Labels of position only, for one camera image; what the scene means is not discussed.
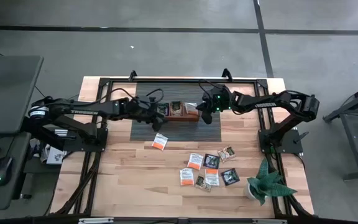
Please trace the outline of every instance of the black rubber mat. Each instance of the black rubber mat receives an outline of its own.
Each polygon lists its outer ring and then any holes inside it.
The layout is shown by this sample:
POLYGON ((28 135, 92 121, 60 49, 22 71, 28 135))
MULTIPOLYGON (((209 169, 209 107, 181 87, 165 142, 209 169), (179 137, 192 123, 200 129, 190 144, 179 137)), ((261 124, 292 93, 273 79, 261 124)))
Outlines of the black rubber mat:
MULTIPOLYGON (((203 84, 206 90, 212 88, 209 84, 203 84)), ((171 101, 183 101, 186 103, 201 103, 203 90, 195 83, 138 83, 136 95, 150 93, 156 88, 164 90, 162 103, 171 101)), ((212 124, 205 124, 200 118, 198 122, 169 121, 164 124, 159 131, 168 138, 168 141, 212 141, 220 142, 221 119, 219 113, 212 114, 212 124)), ((156 132, 153 131, 151 124, 132 122, 131 141, 153 141, 156 132)))

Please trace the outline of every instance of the wooden tabletop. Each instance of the wooden tabletop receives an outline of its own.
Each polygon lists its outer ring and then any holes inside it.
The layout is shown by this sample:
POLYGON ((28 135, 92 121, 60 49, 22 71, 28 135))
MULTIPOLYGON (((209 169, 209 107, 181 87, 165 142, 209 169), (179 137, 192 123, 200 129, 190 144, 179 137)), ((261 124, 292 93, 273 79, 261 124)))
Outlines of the wooden tabletop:
MULTIPOLYGON (((79 101, 94 101, 100 77, 84 77, 79 101)), ((285 90, 283 79, 268 78, 269 92, 285 90)), ((231 91, 255 95, 250 84, 226 84, 231 91)), ((115 83, 113 88, 124 88, 135 95, 136 83, 115 83)), ((126 97, 115 91, 112 99, 126 97)), ((273 109, 276 122, 288 116, 281 108, 273 109)), ((264 158, 260 152, 257 131, 260 129, 256 110, 243 115, 224 111, 221 118, 221 142, 169 141, 160 151, 151 147, 150 141, 130 141, 131 120, 108 121, 109 136, 106 151, 102 154, 98 181, 94 195, 92 216, 109 217, 209 217, 209 218, 273 218, 271 198, 265 205, 244 196, 248 177, 256 176, 264 158), (220 186, 204 192, 192 186, 180 186, 179 170, 186 167, 191 153, 215 154, 231 145, 237 157, 220 163, 219 172, 236 168, 240 182, 220 186)), ((83 123, 91 122, 90 116, 75 116, 83 123)), ((75 152, 63 161, 53 198, 51 212, 57 211, 76 189, 84 152, 75 152)), ((283 154, 287 185, 298 193, 297 200, 313 213, 306 175, 299 158, 283 154)), ((204 168, 194 175, 204 174, 204 168)), ((82 209, 86 204, 83 199, 82 209)))

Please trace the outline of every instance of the concrete floor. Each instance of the concrete floor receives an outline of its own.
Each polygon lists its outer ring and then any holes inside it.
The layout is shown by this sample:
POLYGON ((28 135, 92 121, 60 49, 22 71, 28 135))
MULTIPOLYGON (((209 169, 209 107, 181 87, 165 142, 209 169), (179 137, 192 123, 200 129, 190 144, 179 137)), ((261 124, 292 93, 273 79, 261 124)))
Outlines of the concrete floor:
MULTIPOLYGON (((357 0, 259 2, 266 29, 358 30, 357 0)), ((251 0, 0 0, 0 24, 258 27, 251 0)), ((298 127, 310 132, 303 147, 315 213, 358 221, 358 180, 342 181, 357 169, 342 124, 321 119, 358 90, 358 35, 267 35, 267 45, 274 77, 321 102, 318 118, 298 127)), ((77 94, 85 75, 131 70, 217 77, 228 68, 236 77, 267 76, 258 34, 0 31, 0 53, 45 57, 37 86, 58 97, 77 94)), ((45 203, 34 213, 42 215, 45 203)))

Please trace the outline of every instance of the potted plant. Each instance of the potted plant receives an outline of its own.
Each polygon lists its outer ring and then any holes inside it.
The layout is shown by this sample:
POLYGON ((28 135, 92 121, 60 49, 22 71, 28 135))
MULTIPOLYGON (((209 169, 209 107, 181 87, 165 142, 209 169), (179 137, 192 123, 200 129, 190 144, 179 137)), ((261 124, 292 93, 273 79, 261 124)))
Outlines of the potted plant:
POLYGON ((259 200, 260 205, 265 203, 267 196, 281 197, 294 194, 296 190, 278 183, 282 178, 278 171, 269 173, 269 164, 265 158, 260 164, 256 177, 247 179, 248 184, 244 189, 244 193, 249 199, 259 200))

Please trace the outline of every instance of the computer mouse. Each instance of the computer mouse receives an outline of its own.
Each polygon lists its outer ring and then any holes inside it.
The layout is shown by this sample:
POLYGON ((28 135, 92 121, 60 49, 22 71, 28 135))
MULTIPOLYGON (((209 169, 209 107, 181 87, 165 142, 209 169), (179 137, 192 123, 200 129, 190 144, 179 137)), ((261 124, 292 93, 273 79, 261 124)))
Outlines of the computer mouse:
POLYGON ((0 158, 0 186, 6 185, 12 177, 13 158, 6 156, 0 158))

